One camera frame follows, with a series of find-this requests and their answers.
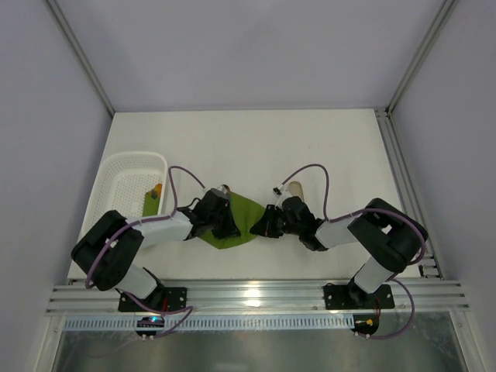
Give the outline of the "green paper napkin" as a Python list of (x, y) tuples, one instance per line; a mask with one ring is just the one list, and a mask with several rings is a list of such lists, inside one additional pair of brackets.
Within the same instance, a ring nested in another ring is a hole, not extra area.
[(235, 192), (230, 193), (230, 202), (232, 217), (240, 235), (217, 239), (212, 232), (207, 232), (200, 237), (201, 240), (218, 250), (241, 246), (254, 240), (257, 236), (252, 234), (250, 229), (262, 218), (265, 212), (265, 208), (262, 205)]

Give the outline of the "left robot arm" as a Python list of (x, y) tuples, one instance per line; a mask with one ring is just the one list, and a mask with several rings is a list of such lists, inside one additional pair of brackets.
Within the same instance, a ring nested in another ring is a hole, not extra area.
[(221, 239), (240, 235), (225, 185), (207, 190), (194, 207), (180, 207), (173, 215), (127, 219), (116, 210), (106, 212), (73, 248), (71, 259), (86, 273), (86, 288), (116, 289), (139, 308), (163, 314), (169, 291), (149, 270), (133, 263), (137, 253), (207, 233)]

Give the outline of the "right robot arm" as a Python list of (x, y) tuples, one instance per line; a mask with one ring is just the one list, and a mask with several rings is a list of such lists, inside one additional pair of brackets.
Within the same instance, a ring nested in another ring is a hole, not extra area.
[(359, 243), (370, 258), (347, 284), (324, 287), (325, 306), (330, 310), (372, 309), (381, 301), (386, 308), (393, 308), (384, 283), (403, 272), (418, 253), (424, 253), (429, 238), (421, 224), (380, 198), (349, 215), (324, 220), (315, 217), (298, 196), (290, 197), (268, 205), (250, 232), (271, 239), (295, 235), (314, 252)]

